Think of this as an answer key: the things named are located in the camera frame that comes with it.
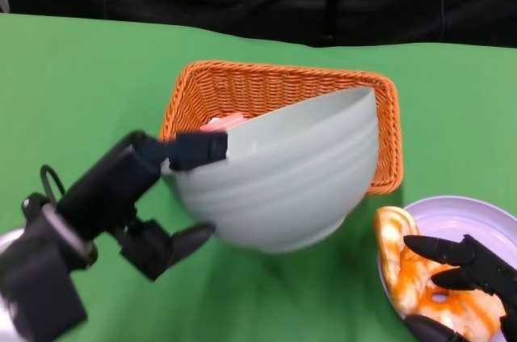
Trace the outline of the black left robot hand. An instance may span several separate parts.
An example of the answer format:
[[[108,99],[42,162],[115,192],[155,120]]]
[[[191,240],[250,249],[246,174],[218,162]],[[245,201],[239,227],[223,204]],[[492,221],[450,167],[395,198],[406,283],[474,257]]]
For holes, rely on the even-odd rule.
[[[215,226],[201,223],[168,234],[142,221],[136,203],[161,178],[162,168],[189,171],[226,158],[228,136],[180,133],[159,141],[136,131],[123,137],[58,201],[57,212],[89,242],[109,233],[120,254],[151,281],[201,248]]]

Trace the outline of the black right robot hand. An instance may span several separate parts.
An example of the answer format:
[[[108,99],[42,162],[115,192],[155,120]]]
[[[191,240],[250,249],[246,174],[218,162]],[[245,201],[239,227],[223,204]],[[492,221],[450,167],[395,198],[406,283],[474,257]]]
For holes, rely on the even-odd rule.
[[[459,243],[421,235],[406,235],[404,243],[417,255],[451,267],[431,276],[441,289],[479,289],[499,297],[506,312],[500,318],[502,334],[516,340],[515,268],[468,234]]]

